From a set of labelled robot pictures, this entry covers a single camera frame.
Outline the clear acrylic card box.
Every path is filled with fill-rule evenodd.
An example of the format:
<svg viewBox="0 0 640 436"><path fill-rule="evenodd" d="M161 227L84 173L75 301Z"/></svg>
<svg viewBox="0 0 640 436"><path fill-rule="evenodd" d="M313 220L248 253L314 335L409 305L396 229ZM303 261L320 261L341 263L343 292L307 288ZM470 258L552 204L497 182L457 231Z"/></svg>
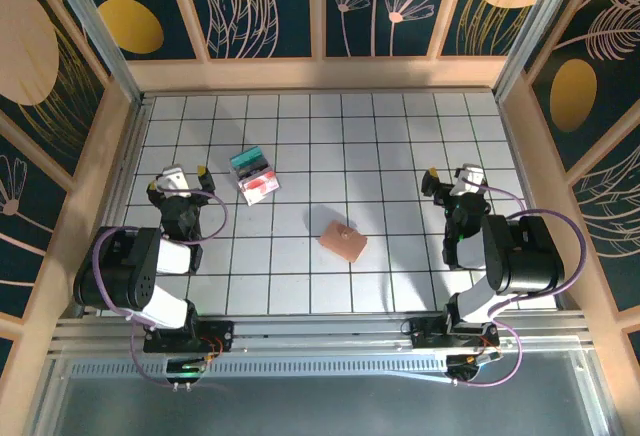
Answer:
<svg viewBox="0 0 640 436"><path fill-rule="evenodd" d="M231 172L248 206L264 200L280 188L275 169L258 146L230 159Z"/></svg>

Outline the tan leather card holder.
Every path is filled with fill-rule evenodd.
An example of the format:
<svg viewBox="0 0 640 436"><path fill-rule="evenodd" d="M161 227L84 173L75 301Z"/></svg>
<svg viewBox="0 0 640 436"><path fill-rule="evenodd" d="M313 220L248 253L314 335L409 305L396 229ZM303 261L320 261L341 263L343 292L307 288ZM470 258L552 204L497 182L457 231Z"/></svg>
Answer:
<svg viewBox="0 0 640 436"><path fill-rule="evenodd" d="M355 263L359 259L367 242L366 236L337 220L331 221L319 238L321 246L349 263Z"/></svg>

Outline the black card stack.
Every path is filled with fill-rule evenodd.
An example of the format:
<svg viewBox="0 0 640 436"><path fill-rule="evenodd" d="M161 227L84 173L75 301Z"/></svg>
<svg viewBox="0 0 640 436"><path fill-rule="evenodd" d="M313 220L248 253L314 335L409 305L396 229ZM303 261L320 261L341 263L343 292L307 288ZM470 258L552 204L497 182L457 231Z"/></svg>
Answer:
<svg viewBox="0 0 640 436"><path fill-rule="evenodd" d="M235 167L235 173L239 180L251 179L255 174L260 173L270 167L265 158L255 158L242 162Z"/></svg>

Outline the white card with red blot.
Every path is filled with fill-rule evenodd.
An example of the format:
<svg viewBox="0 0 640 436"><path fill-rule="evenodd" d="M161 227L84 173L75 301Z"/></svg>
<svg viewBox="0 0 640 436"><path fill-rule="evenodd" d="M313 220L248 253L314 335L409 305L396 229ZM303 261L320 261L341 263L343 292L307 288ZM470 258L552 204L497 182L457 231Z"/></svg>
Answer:
<svg viewBox="0 0 640 436"><path fill-rule="evenodd" d="M251 179L239 181L239 189L248 206L263 201L268 195L280 188L280 183L273 170L265 170L255 174Z"/></svg>

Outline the small controller board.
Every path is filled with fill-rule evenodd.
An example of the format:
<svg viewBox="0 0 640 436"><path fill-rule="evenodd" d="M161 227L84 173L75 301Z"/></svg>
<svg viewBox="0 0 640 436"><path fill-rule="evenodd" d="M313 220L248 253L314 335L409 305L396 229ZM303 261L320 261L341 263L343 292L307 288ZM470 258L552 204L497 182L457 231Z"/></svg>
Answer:
<svg viewBox="0 0 640 436"><path fill-rule="evenodd" d="M499 352L448 355L445 374L458 382L471 382L483 366L501 358Z"/></svg>
<svg viewBox="0 0 640 436"><path fill-rule="evenodd" d="M165 373L171 377L199 378L209 367L208 357L177 357L166 362Z"/></svg>

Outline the aluminium side rail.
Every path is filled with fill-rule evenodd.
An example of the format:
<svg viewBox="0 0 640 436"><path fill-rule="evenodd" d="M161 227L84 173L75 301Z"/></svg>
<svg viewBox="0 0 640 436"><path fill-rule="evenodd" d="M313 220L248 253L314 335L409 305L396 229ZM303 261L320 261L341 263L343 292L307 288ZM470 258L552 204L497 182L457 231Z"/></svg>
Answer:
<svg viewBox="0 0 640 436"><path fill-rule="evenodd" d="M124 102L100 107L76 175L70 219L79 229L69 239L72 270L79 270L91 254L101 226L125 223L148 122L144 106Z"/></svg>

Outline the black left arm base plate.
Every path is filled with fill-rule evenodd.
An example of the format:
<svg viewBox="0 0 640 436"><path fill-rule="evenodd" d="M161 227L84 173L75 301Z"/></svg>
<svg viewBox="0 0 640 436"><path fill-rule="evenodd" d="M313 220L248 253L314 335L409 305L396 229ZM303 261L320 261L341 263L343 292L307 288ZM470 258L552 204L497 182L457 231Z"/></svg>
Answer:
<svg viewBox="0 0 640 436"><path fill-rule="evenodd" d="M197 321L180 329L148 332L143 344L146 354L205 354L229 352L234 336L232 321Z"/></svg>

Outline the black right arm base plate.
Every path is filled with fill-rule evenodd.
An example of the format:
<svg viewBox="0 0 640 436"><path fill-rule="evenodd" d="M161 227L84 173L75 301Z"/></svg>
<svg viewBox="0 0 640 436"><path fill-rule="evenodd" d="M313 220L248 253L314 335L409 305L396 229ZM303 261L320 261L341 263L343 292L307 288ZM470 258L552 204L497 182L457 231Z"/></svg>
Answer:
<svg viewBox="0 0 640 436"><path fill-rule="evenodd" d="M482 349L500 345L493 323L453 323L449 315L408 318L401 325L401 333L410 338L413 349Z"/></svg>

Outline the aluminium corner post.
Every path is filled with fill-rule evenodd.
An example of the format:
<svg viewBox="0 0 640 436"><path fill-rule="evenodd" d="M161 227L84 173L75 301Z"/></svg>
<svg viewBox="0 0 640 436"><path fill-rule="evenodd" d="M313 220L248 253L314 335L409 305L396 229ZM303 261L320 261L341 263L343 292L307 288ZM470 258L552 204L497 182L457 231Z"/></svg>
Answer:
<svg viewBox="0 0 640 436"><path fill-rule="evenodd" d="M493 88L494 99L500 105L512 89L536 44L550 25L563 0L537 0L508 53L508 57Z"/></svg>
<svg viewBox="0 0 640 436"><path fill-rule="evenodd" d="M85 25L89 38L120 85L135 110L141 107L142 91L127 66L127 62L115 44L93 0L67 0L76 16Z"/></svg>

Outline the aluminium mounting rail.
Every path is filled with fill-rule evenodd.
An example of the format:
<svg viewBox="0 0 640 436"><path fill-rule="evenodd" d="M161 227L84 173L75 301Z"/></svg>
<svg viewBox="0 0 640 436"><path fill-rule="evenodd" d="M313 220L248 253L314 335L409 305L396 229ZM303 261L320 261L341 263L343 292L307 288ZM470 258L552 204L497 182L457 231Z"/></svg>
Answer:
<svg viewBox="0 0 640 436"><path fill-rule="evenodd" d="M234 317L231 355L333 356L408 353L412 350L405 314L334 314ZM526 352L593 350L580 311L506 311L498 320L519 335ZM144 331L122 318L86 316L61 319L47 355L111 357L128 353L130 336L142 346Z"/></svg>

